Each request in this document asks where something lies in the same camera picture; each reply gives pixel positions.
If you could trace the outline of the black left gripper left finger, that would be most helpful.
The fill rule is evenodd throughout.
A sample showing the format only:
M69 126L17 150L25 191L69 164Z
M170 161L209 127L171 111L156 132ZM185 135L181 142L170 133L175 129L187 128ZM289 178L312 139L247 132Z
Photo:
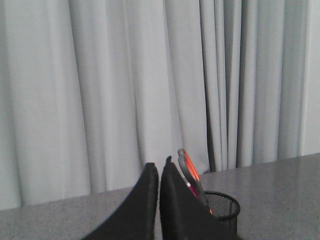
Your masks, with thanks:
M146 163L137 183L116 211L85 240L153 240L158 202L159 174Z

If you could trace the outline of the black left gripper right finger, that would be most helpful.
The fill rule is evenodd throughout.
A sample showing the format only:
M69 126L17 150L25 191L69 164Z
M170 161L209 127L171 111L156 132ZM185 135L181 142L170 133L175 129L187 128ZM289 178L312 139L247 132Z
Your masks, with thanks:
M161 175L159 209L164 240L240 239L194 196L171 156L167 157Z

